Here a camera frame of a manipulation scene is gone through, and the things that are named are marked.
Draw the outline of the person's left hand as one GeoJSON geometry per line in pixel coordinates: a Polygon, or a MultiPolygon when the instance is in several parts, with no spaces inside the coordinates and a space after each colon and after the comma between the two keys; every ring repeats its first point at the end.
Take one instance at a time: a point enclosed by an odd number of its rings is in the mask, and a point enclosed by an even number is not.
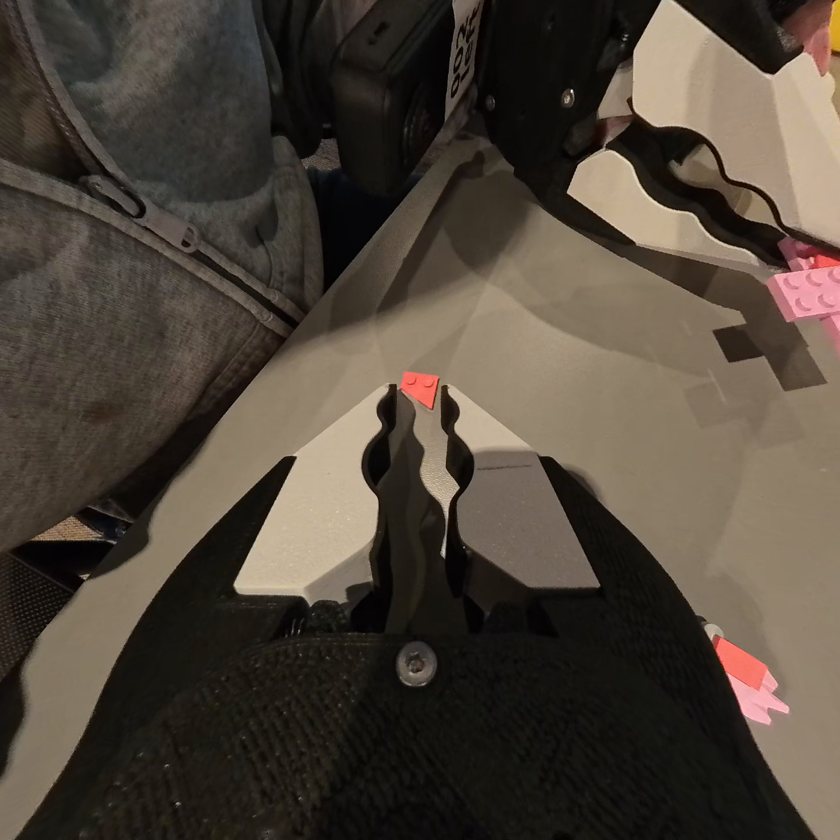
{"type": "Polygon", "coordinates": [[[803,47],[814,60],[821,76],[825,76],[831,65],[830,22],[833,2],[811,1],[804,3],[794,12],[787,14],[782,26],[791,37],[803,47]]]}

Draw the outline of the person's grey clothing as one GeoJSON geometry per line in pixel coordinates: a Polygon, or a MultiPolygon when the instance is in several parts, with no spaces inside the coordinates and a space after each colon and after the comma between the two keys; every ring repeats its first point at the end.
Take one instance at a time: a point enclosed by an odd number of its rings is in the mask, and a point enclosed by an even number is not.
{"type": "Polygon", "coordinates": [[[311,2],[2,2],[2,552],[136,518],[322,294],[311,2]]]}

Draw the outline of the pink wedge brick plate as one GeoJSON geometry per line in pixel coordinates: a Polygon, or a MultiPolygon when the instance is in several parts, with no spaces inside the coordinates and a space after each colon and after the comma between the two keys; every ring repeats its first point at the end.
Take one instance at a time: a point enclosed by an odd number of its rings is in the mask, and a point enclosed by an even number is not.
{"type": "Polygon", "coordinates": [[[787,322],[839,315],[839,267],[804,269],[769,278],[766,287],[787,322]]]}

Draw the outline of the black mesh chair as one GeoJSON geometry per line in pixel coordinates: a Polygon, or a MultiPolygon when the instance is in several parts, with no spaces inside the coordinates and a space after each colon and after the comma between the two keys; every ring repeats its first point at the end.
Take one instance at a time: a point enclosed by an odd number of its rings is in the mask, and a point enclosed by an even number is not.
{"type": "Polygon", "coordinates": [[[111,549],[111,542],[100,540],[36,540],[2,554],[2,678],[111,549]]]}

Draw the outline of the long pink brick plate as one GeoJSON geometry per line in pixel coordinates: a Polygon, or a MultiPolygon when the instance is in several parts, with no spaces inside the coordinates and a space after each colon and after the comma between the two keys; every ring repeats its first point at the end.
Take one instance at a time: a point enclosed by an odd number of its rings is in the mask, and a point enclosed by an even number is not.
{"type": "MultiPolygon", "coordinates": [[[[816,254],[829,255],[815,246],[803,244],[793,238],[783,238],[779,243],[779,249],[789,268],[788,272],[812,269],[811,257],[816,254]]],[[[830,337],[835,349],[839,350],[839,315],[835,318],[816,321],[830,337]]]]}

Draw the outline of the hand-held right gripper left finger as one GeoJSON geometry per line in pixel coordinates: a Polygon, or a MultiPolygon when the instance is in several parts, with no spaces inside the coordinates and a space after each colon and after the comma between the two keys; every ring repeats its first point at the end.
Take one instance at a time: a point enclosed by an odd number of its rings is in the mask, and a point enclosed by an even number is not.
{"type": "Polygon", "coordinates": [[[383,608],[392,593],[377,487],[391,466],[396,386],[382,385],[293,456],[234,582],[237,595],[383,608]]]}

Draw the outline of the pink red brick model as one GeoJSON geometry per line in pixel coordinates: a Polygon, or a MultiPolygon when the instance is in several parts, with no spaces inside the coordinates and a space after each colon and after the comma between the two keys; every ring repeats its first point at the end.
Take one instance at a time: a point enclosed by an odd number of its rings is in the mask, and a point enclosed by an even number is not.
{"type": "Polygon", "coordinates": [[[743,716],[769,726],[773,712],[790,713],[790,707],[776,696],[778,682],[766,664],[728,641],[717,624],[699,616],[698,621],[728,678],[743,716]]]}

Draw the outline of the grey desk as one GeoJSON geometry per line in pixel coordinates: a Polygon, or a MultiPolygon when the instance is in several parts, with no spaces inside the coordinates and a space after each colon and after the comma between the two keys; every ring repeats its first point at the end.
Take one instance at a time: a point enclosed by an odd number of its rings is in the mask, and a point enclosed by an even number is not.
{"type": "Polygon", "coordinates": [[[748,276],[694,295],[556,222],[459,143],[234,404],[19,687],[2,838],[23,832],[176,562],[284,456],[373,390],[441,375],[583,475],[696,611],[770,666],[791,714],[753,735],[814,834],[838,838],[838,358],[748,276]]]}

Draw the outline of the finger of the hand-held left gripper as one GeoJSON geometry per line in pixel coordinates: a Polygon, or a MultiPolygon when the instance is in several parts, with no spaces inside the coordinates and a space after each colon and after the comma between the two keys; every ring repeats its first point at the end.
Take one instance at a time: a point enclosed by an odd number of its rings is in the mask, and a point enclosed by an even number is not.
{"type": "Polygon", "coordinates": [[[732,270],[786,267],[774,241],[749,241],[728,231],[715,211],[714,192],[692,193],[666,173],[661,156],[631,148],[603,148],[579,163],[567,194],[635,245],[732,270]]]}
{"type": "Polygon", "coordinates": [[[753,2],[660,2],[633,52],[633,110],[699,135],[783,231],[838,249],[838,115],[813,58],[753,2]]]}

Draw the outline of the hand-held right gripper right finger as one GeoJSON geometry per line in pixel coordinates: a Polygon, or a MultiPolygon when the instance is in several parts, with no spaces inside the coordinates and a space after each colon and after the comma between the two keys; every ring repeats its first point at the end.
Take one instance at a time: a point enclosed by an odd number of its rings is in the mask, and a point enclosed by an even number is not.
{"type": "Polygon", "coordinates": [[[445,580],[479,633],[499,606],[579,599],[601,584],[536,450],[453,385],[441,389],[445,580]]]}

